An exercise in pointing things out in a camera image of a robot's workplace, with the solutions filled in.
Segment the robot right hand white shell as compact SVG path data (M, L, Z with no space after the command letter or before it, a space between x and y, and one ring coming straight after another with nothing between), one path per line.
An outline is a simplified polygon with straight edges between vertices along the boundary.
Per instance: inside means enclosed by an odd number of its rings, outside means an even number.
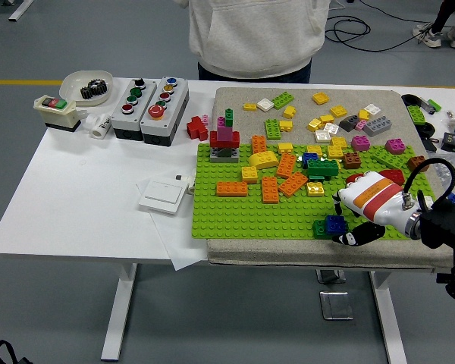
M338 215L342 213L341 206L346 206L355 215L367 219L351 231L332 237L334 242L362 246L383 237L389 225L410 239L421 237L419 204L412 200L411 193L378 172L364 173L338 190L333 200Z

